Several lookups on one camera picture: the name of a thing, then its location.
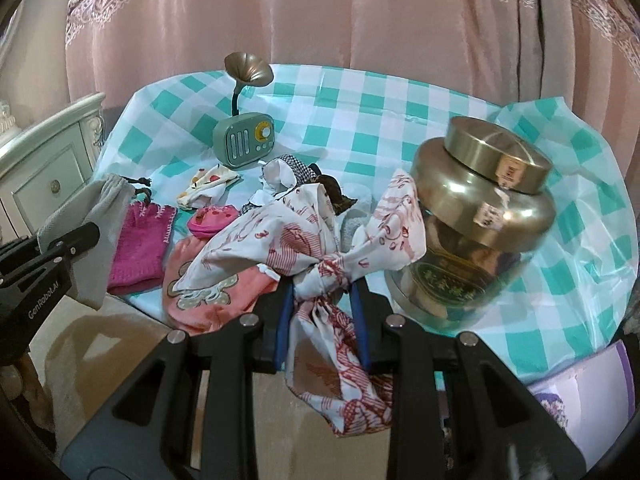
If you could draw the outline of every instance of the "blue gripper pad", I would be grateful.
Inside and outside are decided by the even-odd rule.
[[[364,278],[356,280],[351,285],[349,298],[351,302],[351,316],[353,317],[353,327],[356,333],[356,344],[358,346],[358,358],[364,371],[371,370],[371,356],[369,353],[369,337],[367,336],[367,323],[364,316],[364,306],[359,287],[366,288],[369,291],[367,282]]]
[[[287,293],[280,311],[278,329],[276,330],[275,366],[282,369],[289,349],[289,322],[293,316],[293,283],[287,287]]]

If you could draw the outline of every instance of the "black and white checkered fabric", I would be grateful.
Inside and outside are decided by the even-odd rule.
[[[308,165],[300,161],[297,157],[289,155],[289,153],[277,156],[276,158],[284,161],[284,163],[293,170],[293,174],[296,176],[296,186],[307,184],[317,176]],[[264,166],[262,167],[262,177],[264,177]]]
[[[293,174],[296,177],[296,187],[302,186],[303,184],[308,184],[312,182],[318,174],[312,170],[308,165],[299,160],[297,157],[293,155],[289,155],[286,153],[285,155],[277,156],[276,158],[281,159],[287,166],[289,166],[293,170]],[[264,166],[262,167],[262,177],[264,178]],[[247,202],[240,208],[240,215],[242,216],[249,211],[256,209],[257,205],[252,204],[251,202]]]

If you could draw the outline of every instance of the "label sticker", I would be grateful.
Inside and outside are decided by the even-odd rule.
[[[411,266],[414,280],[432,299],[445,306],[463,306],[481,296],[493,277],[469,261],[427,248]]]
[[[495,170],[495,176],[498,177],[498,186],[504,189],[511,189],[517,186],[522,180],[524,173],[524,162],[513,158],[510,155],[503,155]]]
[[[480,227],[485,229],[492,229],[494,231],[500,231],[504,224],[504,211],[498,209],[487,202],[483,202],[482,205],[476,211],[474,216],[474,222]]]

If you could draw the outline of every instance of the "jar lid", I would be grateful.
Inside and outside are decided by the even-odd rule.
[[[444,147],[470,170],[520,193],[540,192],[552,168],[551,161],[530,142],[473,117],[451,118]]]

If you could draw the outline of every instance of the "yellow dial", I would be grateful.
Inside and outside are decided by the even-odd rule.
[[[261,121],[255,127],[255,140],[258,142],[267,142],[273,136],[271,131],[271,123],[268,121]]]

